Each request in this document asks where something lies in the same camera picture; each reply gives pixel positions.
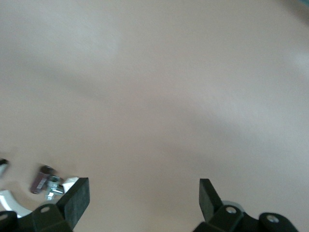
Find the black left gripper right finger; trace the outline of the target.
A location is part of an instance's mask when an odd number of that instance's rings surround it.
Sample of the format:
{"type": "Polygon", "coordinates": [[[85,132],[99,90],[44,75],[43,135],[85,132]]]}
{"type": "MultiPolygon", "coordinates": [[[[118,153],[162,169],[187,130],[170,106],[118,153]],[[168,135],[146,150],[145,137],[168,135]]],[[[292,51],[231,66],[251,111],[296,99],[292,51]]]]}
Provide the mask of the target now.
{"type": "Polygon", "coordinates": [[[255,219],[239,204],[222,201],[209,179],[199,181],[199,206],[204,217],[199,232],[299,232],[280,214],[266,212],[255,219]]]}

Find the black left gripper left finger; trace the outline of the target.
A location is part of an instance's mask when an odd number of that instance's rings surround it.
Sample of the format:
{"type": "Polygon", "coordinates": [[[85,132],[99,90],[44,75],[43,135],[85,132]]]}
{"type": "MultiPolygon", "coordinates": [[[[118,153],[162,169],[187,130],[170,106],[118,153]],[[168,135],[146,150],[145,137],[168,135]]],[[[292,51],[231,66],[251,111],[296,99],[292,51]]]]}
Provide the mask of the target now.
{"type": "Polygon", "coordinates": [[[82,177],[56,204],[44,204],[21,218],[14,211],[0,211],[0,232],[73,232],[89,203],[89,178],[82,177]]]}

